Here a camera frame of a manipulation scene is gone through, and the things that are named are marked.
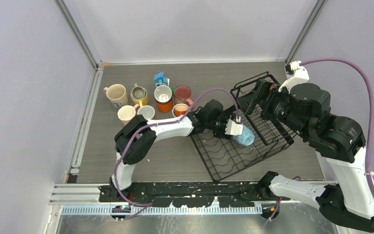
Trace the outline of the light blue faceted mug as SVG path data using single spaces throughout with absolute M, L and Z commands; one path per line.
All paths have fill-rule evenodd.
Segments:
M 255 136 L 247 126 L 243 125 L 243 134 L 233 136 L 232 139 L 243 146 L 250 146 L 254 142 Z

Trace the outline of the light pink mug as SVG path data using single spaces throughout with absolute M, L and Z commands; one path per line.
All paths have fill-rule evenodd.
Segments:
M 125 105 L 118 110 L 117 116 L 124 126 L 137 115 L 139 107 L 139 104 L 135 104 L 134 106 Z

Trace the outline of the yellow mug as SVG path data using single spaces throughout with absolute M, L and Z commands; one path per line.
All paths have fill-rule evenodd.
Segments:
M 132 97 L 132 100 L 135 105 L 138 105 L 140 107 L 146 106 L 149 104 L 149 97 L 147 95 L 145 95 L 143 98 Z

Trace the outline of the black wire dish rack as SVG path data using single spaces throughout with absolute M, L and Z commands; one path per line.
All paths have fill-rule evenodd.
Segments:
M 296 133 L 277 120 L 261 118 L 262 108 L 255 101 L 259 84 L 279 82 L 268 72 L 238 82 L 231 89 L 239 110 L 227 110 L 241 117 L 243 132 L 229 139 L 219 138 L 212 130 L 191 136 L 191 140 L 214 182 L 224 180 L 287 148 Z

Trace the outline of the orange mug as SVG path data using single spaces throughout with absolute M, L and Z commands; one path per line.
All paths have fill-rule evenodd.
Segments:
M 161 103 L 159 101 L 156 101 L 156 106 L 157 106 L 158 111 L 162 113 L 171 112 L 173 109 L 173 100 L 171 99 L 166 103 Z

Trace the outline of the cream patterned mug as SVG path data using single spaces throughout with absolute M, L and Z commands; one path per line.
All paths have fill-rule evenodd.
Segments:
M 128 105 L 128 95 L 124 85 L 113 84 L 109 87 L 105 87 L 103 91 L 115 108 L 120 109 Z

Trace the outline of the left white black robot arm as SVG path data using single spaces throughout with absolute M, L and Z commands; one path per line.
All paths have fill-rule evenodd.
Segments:
M 204 130 L 213 131 L 219 138 L 230 139 L 242 133 L 240 123 L 240 116 L 225 111 L 215 99 L 179 117 L 147 120 L 142 115 L 136 115 L 114 137 L 117 162 L 111 176 L 112 197 L 119 202 L 129 198 L 135 166 L 146 157 L 155 142 L 194 136 Z

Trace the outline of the salmon pink mug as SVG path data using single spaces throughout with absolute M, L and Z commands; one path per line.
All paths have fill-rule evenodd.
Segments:
M 145 105 L 139 107 L 137 114 L 142 115 L 145 120 L 151 120 L 155 118 L 155 109 L 150 105 Z

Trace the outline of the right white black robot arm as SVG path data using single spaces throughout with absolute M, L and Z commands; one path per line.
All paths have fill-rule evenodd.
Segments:
M 261 118 L 285 125 L 331 166 L 335 185 L 314 185 L 267 172 L 258 183 L 261 198 L 301 201 L 336 225 L 374 232 L 374 197 L 366 179 L 366 140 L 352 118 L 331 113 L 330 93 L 312 83 L 291 89 L 265 80 L 239 98 L 246 114 L 259 106 Z

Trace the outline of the small beige cup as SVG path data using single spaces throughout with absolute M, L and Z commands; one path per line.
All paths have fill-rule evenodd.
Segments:
M 130 95 L 133 100 L 142 100 L 147 96 L 147 91 L 145 88 L 135 83 Z

